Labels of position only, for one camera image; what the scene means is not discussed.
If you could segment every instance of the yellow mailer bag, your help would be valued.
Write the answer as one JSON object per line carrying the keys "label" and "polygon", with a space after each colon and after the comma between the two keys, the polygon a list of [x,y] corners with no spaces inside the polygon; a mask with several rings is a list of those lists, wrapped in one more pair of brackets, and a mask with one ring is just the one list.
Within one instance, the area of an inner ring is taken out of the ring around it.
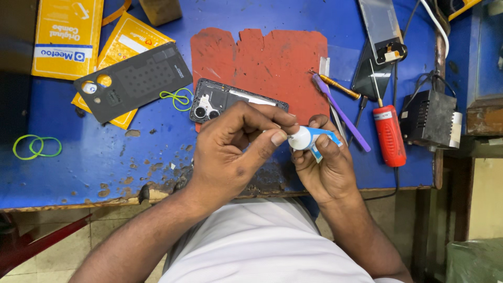
{"label": "yellow mailer bag", "polygon": [[103,0],[40,0],[32,75],[75,80],[96,71]]}
{"label": "yellow mailer bag", "polygon": [[[97,69],[106,68],[170,41],[174,42],[173,39],[124,12],[98,57]],[[100,81],[99,77],[97,83],[110,85],[110,82]],[[92,83],[86,83],[82,88],[90,94],[96,91],[96,85]],[[75,95],[71,103],[91,113],[91,110],[79,93]],[[129,111],[111,120],[110,123],[126,130],[137,110],[138,109]]]}

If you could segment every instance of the rear camera module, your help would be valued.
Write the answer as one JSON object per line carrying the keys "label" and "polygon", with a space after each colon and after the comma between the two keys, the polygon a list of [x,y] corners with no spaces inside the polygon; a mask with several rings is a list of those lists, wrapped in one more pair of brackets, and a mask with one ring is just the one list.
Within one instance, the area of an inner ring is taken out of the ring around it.
{"label": "rear camera module", "polygon": [[198,118],[204,118],[206,116],[206,109],[204,107],[197,107],[196,110],[194,110],[194,114]]}
{"label": "rear camera module", "polygon": [[211,111],[209,116],[210,116],[210,119],[213,119],[213,118],[220,116],[220,113],[218,113],[218,111]]}

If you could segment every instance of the glue tube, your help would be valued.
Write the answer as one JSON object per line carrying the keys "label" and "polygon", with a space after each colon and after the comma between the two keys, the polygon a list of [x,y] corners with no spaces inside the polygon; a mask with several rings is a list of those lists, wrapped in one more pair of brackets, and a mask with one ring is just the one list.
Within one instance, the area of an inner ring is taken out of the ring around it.
{"label": "glue tube", "polygon": [[323,133],[326,134],[328,138],[333,140],[339,147],[343,145],[343,143],[336,137],[333,132],[329,130],[310,128],[305,126],[300,126],[300,129],[297,133],[289,136],[288,143],[293,149],[298,151],[309,149],[316,158],[316,162],[319,163],[321,159],[323,159],[323,156],[321,156],[321,153],[319,153],[314,143]]}

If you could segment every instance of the gold screwdriver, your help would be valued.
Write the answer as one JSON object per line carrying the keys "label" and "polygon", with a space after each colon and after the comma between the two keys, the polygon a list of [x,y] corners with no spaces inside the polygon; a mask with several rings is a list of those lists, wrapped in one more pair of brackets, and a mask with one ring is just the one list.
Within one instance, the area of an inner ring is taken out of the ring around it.
{"label": "gold screwdriver", "polygon": [[332,80],[331,78],[329,78],[329,77],[327,77],[325,75],[320,75],[320,74],[318,74],[317,72],[315,72],[315,71],[313,71],[311,69],[310,69],[310,71],[313,72],[314,74],[317,74],[320,77],[320,79],[322,81],[324,81],[326,84],[329,84],[331,86],[334,86],[336,88],[341,89],[345,93],[349,94],[349,96],[353,97],[355,100],[358,100],[361,97],[361,94],[356,93],[356,92],[354,92],[354,91],[352,91],[350,89],[347,89],[347,88],[341,86],[338,82]]}

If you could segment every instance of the hand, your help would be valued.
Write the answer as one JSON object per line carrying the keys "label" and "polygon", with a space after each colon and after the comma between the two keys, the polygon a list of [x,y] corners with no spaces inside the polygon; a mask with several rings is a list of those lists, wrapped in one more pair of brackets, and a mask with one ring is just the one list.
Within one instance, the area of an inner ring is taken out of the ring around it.
{"label": "hand", "polygon": [[276,106],[234,103],[202,125],[188,189],[199,194],[211,209],[220,208],[243,191],[260,166],[287,139],[287,132],[299,130],[296,121],[294,115]]}
{"label": "hand", "polygon": [[292,154],[292,162],[302,184],[318,205],[326,205],[354,192],[357,193],[353,159],[339,131],[327,116],[321,114],[311,117],[309,127],[334,132],[343,145],[338,147],[326,134],[320,135],[315,143],[323,156],[320,163],[316,163],[309,150],[295,151]]}

